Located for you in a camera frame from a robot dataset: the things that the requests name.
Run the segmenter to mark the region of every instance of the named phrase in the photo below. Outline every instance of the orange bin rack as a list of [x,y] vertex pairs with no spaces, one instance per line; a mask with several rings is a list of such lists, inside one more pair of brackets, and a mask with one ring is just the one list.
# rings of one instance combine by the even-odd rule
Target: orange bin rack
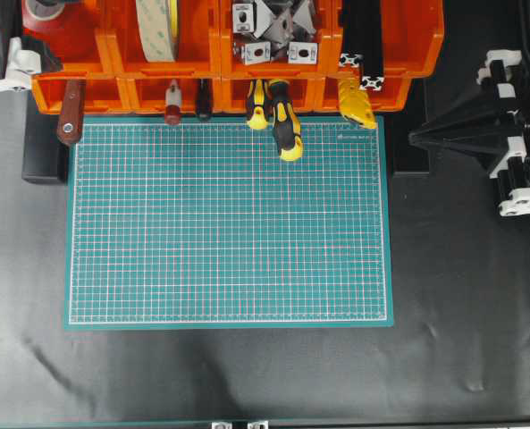
[[[315,107],[317,85],[315,80],[288,79],[290,83],[290,98],[292,106],[297,113],[312,112]],[[222,79],[223,86],[223,111],[228,114],[244,114],[248,87],[251,79],[229,80]]]
[[[428,76],[443,41],[442,0],[381,0],[386,81],[370,91],[377,112],[401,110],[411,80]],[[275,62],[245,66],[232,53],[233,0],[181,0],[178,61],[148,63],[142,51],[135,0],[83,0],[64,10],[63,25],[37,26],[24,20],[25,32],[47,42],[63,71],[37,76],[32,92],[43,114],[59,114],[65,81],[87,81],[87,114],[161,114],[173,78],[181,85],[182,111],[195,111],[197,79],[212,81],[214,112],[245,113],[253,79],[284,78],[299,113],[338,112],[337,79],[358,76],[340,68],[342,0],[315,0],[315,65]]]
[[[344,34],[340,25],[342,0],[332,1],[332,51],[328,76],[358,75],[358,68],[339,66]],[[443,0],[381,0],[381,5],[384,75],[430,76],[445,35]]]
[[245,65],[234,56],[233,42],[238,35],[232,32],[233,0],[221,0],[221,73],[225,79],[314,79],[328,71],[332,40],[332,0],[315,0],[317,64],[288,64],[287,60]]
[[177,61],[149,63],[139,37],[135,0],[105,0],[107,46],[121,78],[212,78],[221,74],[219,0],[180,1]]
[[[370,91],[370,103],[375,112],[398,112],[404,108],[408,100],[410,78],[388,77],[380,92]],[[338,79],[323,78],[317,80],[315,93],[315,112],[337,113]]]
[[[128,79],[126,80],[131,104],[131,111],[136,114],[163,114],[165,111],[165,90],[173,78]],[[195,113],[198,80],[191,78],[176,79],[183,99],[181,111],[185,114]],[[211,80],[213,92],[213,113],[222,108],[221,80]]]
[[35,21],[22,0],[24,33],[45,41],[63,63],[63,70],[43,76],[59,79],[111,79],[114,75],[107,48],[102,0],[69,4],[54,21]]

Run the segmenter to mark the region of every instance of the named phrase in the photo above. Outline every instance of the brown handle tool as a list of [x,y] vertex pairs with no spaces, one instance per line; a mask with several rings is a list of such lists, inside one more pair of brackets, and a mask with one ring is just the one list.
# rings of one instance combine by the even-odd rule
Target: brown handle tool
[[68,80],[56,130],[58,138],[66,146],[74,145],[82,138],[85,99],[86,81]]

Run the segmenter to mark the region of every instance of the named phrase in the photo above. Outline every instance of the masking tape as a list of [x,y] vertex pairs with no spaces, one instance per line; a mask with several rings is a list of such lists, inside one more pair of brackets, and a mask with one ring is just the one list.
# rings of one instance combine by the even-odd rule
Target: masking tape
[[136,0],[139,37],[150,63],[174,62],[179,46],[179,0]]

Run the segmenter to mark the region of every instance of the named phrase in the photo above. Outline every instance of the green cutting mat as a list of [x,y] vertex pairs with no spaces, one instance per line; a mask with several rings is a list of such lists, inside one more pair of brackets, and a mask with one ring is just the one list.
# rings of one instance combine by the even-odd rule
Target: green cutting mat
[[65,325],[392,324],[383,122],[87,118],[72,150]]

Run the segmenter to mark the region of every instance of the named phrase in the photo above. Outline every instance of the black table surface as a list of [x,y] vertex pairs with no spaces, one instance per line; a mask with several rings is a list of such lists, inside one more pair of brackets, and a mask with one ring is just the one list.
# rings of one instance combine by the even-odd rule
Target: black table surface
[[[518,44],[515,2],[445,3],[430,115]],[[530,242],[474,161],[390,181],[392,328],[65,332],[66,188],[21,180],[25,105],[0,96],[0,424],[530,417]]]

